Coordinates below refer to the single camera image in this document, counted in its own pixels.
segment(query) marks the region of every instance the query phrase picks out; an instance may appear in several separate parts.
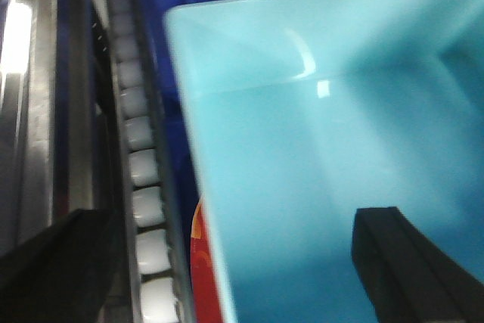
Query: light blue plastic bin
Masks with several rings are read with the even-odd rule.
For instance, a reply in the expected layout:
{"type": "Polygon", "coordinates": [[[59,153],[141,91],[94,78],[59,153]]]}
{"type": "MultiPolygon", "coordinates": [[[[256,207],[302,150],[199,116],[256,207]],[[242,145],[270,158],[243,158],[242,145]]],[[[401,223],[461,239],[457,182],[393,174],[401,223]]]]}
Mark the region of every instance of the light blue plastic bin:
{"type": "Polygon", "coordinates": [[[231,0],[166,28],[227,323],[376,322],[359,207],[484,281],[484,0],[231,0]]]}

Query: bright light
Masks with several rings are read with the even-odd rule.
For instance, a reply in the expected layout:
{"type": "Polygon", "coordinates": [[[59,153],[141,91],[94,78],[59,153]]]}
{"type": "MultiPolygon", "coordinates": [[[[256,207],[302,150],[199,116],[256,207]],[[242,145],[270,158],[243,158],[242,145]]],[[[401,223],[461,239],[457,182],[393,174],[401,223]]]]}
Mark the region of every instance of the bright light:
{"type": "Polygon", "coordinates": [[[304,79],[305,77],[312,75],[316,71],[316,61],[315,58],[312,56],[312,52],[308,46],[308,43],[304,40],[302,36],[300,36],[296,31],[292,30],[291,28],[286,28],[285,33],[289,36],[289,38],[296,46],[296,49],[302,58],[302,65],[304,67],[304,70],[300,74],[295,75],[294,79],[304,79]]]}
{"type": "Polygon", "coordinates": [[[318,81],[316,84],[318,89],[318,97],[319,98],[326,98],[330,96],[330,82],[327,79],[323,79],[318,81]]]}
{"type": "Polygon", "coordinates": [[[25,4],[11,2],[7,9],[3,33],[0,70],[6,73],[25,73],[29,64],[32,9],[25,4]]]}

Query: roller conveyor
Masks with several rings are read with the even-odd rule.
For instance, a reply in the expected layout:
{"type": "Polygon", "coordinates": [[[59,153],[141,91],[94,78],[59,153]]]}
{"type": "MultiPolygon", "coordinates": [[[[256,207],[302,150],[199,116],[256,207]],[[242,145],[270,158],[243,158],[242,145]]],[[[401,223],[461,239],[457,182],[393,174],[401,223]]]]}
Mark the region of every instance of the roller conveyor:
{"type": "Polygon", "coordinates": [[[135,0],[4,0],[6,14],[17,3],[28,11],[14,31],[30,33],[24,69],[2,58],[0,257],[69,211],[112,210],[123,248],[97,321],[195,321],[135,0]]]}

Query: red object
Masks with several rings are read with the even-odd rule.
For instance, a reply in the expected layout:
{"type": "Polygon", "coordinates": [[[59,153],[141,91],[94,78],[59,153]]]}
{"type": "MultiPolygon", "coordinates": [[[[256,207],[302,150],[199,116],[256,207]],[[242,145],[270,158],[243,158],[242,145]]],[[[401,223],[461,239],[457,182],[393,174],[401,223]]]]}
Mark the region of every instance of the red object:
{"type": "Polygon", "coordinates": [[[208,235],[199,202],[191,225],[190,265],[198,323],[223,323],[208,235]]]}

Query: white roller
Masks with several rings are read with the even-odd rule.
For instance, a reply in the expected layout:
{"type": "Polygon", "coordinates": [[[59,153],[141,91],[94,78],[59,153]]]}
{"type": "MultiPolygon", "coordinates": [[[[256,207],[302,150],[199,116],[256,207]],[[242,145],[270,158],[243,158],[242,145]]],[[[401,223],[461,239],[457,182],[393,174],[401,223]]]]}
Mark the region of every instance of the white roller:
{"type": "Polygon", "coordinates": [[[144,323],[177,323],[173,280],[160,278],[141,285],[141,313],[144,323]]]}
{"type": "Polygon", "coordinates": [[[146,115],[148,108],[144,89],[138,86],[123,90],[121,92],[121,107],[127,119],[146,115]]]}
{"type": "Polygon", "coordinates": [[[138,189],[133,192],[133,216],[138,227],[157,225],[165,221],[160,187],[138,189]]]}
{"type": "Polygon", "coordinates": [[[152,185],[160,180],[153,149],[131,153],[129,155],[129,170],[133,184],[137,187],[152,185]]]}
{"type": "Polygon", "coordinates": [[[143,83],[143,73],[139,60],[131,60],[118,64],[119,83],[126,89],[140,86],[143,83]]]}
{"type": "Polygon", "coordinates": [[[118,14],[111,18],[111,25],[115,36],[127,36],[135,32],[135,24],[131,14],[118,14]]]}
{"type": "Polygon", "coordinates": [[[131,0],[109,0],[109,3],[114,14],[131,11],[131,0]]]}
{"type": "Polygon", "coordinates": [[[152,148],[154,143],[148,116],[126,120],[126,136],[133,151],[152,148]]]}
{"type": "Polygon", "coordinates": [[[129,61],[139,58],[138,43],[133,34],[120,36],[114,39],[114,51],[120,61],[129,61]]]}
{"type": "Polygon", "coordinates": [[[154,230],[137,235],[136,259],[141,274],[154,274],[170,269],[165,230],[154,230]]]}

